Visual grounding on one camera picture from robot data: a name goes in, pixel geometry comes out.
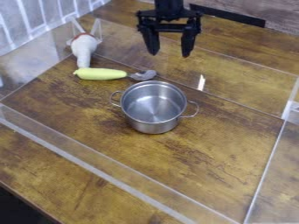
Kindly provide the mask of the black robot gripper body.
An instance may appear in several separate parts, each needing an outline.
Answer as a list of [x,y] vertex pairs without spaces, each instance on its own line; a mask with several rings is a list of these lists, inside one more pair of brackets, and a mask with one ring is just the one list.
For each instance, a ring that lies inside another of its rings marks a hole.
[[139,10],[135,15],[140,32],[201,32],[201,13],[187,10],[183,0],[153,0],[153,9]]

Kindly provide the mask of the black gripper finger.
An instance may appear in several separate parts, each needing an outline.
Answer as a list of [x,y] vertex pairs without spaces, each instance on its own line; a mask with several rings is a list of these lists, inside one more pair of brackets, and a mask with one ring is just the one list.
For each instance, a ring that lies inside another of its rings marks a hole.
[[147,51],[152,55],[156,55],[160,49],[159,33],[151,27],[144,25],[140,25],[137,30],[141,32]]
[[191,55],[196,35],[197,35],[196,27],[187,26],[181,33],[181,56],[184,58],[187,58]]

